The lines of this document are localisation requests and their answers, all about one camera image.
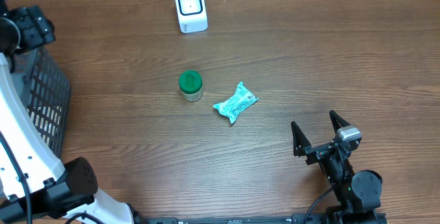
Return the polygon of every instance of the candy wrapper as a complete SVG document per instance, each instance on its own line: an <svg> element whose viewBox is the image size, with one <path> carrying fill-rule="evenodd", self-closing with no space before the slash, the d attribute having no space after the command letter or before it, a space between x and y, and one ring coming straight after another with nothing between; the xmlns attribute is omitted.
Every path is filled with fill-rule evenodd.
<svg viewBox="0 0 440 224"><path fill-rule="evenodd" d="M231 124L234 124L240 112L246 110L258 100L259 98L245 88L243 82L240 82L236 86L234 95L225 102L215 104L214 108L219 110L220 114L228 117Z"/></svg>

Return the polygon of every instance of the green lid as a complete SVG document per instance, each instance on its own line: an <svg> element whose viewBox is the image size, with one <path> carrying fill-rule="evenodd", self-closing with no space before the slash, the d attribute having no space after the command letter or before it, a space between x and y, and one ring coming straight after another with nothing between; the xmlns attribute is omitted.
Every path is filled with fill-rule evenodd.
<svg viewBox="0 0 440 224"><path fill-rule="evenodd" d="M201 89L201 76L197 71L185 71L179 77L179 87L186 94L197 93Z"/></svg>

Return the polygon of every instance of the brown table surface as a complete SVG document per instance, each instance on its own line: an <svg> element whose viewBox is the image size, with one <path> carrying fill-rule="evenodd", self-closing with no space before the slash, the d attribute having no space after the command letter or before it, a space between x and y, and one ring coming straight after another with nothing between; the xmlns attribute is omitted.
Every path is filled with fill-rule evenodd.
<svg viewBox="0 0 440 224"><path fill-rule="evenodd" d="M293 156L290 122L328 142L328 112L363 133L350 162L384 178L390 223L440 219L440 0L206 0L181 34L174 0L11 0L56 26L73 96L63 161L86 157L145 216L305 212L329 184ZM177 79L199 71L185 101ZM260 100L231 126L213 104L243 81ZM316 211L335 204L328 197Z"/></svg>

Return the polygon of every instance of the jar with green lid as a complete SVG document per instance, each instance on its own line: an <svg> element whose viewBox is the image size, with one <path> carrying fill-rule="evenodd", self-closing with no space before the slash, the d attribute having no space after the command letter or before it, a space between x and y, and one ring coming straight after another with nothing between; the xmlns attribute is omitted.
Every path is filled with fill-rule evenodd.
<svg viewBox="0 0 440 224"><path fill-rule="evenodd" d="M179 87L187 101L198 101L204 94L201 76L197 71L185 71L179 77Z"/></svg>

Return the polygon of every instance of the gray plastic basket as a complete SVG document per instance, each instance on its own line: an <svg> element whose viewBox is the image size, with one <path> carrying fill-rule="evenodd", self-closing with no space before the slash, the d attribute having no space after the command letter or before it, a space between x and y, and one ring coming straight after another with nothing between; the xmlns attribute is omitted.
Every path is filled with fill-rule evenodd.
<svg viewBox="0 0 440 224"><path fill-rule="evenodd" d="M16 56L15 63L11 76L21 102L44 142L61 158L72 94L69 80L44 47Z"/></svg>

